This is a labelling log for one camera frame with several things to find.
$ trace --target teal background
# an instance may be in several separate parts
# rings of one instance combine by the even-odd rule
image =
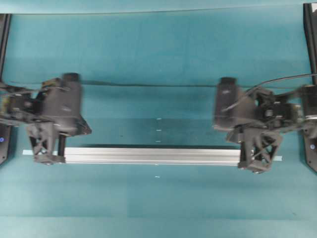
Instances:
[[[63,72],[81,74],[82,114],[93,133],[70,138],[67,146],[234,146],[211,126],[215,85],[223,76],[250,87],[310,72],[302,12],[295,4],[14,15],[3,78],[37,88]],[[276,83],[271,89],[309,82]],[[283,162],[259,176],[235,167],[48,167],[22,156],[23,149],[30,145],[20,127],[12,156],[0,167],[0,237],[317,235],[317,178],[303,162],[303,142],[295,132],[284,135],[278,152]]]

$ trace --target black cable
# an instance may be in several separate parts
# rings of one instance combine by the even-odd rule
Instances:
[[[16,92],[12,92],[12,93],[5,93],[5,94],[1,94],[0,97],[6,97],[6,96],[18,95],[18,94],[22,95],[22,94],[29,94],[29,93],[35,93],[35,92],[46,92],[47,90],[49,90],[51,88],[57,88],[57,89],[65,90],[65,91],[69,90],[69,89],[63,88],[63,87],[49,86],[49,87],[44,87],[41,89],[26,89],[26,90],[16,91]]]
[[[174,88],[216,88],[217,84],[143,84],[143,83],[112,83],[102,81],[82,80],[82,85],[97,85],[110,87],[174,87]],[[250,88],[250,85],[240,85],[242,88]],[[278,89],[292,89],[292,87],[277,87]]]
[[[248,90],[241,98],[239,98],[235,103],[231,104],[230,106],[222,109],[223,112],[230,110],[234,107],[236,107],[237,105],[239,105],[246,97],[248,97],[250,94],[252,94],[255,90],[257,90],[258,88],[260,88],[262,85],[264,84],[268,84],[268,83],[273,83],[273,82],[279,82],[279,81],[283,81],[283,80],[288,80],[288,79],[295,79],[295,78],[305,78],[305,77],[311,77],[311,76],[317,76],[317,73],[306,73],[306,74],[299,74],[299,75],[294,75],[294,76],[288,76],[288,77],[283,77],[283,78],[276,78],[276,79],[271,79],[268,81],[264,81],[254,87],[252,87],[250,90]]]

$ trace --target black frame rail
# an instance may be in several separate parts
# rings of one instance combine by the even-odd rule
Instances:
[[[9,35],[10,18],[10,14],[0,14],[0,84],[3,83],[2,72]],[[0,124],[0,164],[7,160],[11,131],[12,126]]]

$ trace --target silver metal bar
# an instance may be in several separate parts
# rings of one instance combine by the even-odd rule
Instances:
[[[23,155],[32,155],[23,150]],[[153,149],[153,148],[72,148],[65,149],[69,164],[155,164],[236,166],[240,150]],[[276,156],[275,161],[282,161]]]

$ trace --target black mount bracket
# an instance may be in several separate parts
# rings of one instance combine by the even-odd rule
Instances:
[[[317,73],[317,11],[311,3],[304,4],[304,30],[312,73]],[[317,76],[313,76],[313,84],[317,84]],[[317,139],[309,138],[305,132],[304,144],[306,163],[317,172]]]

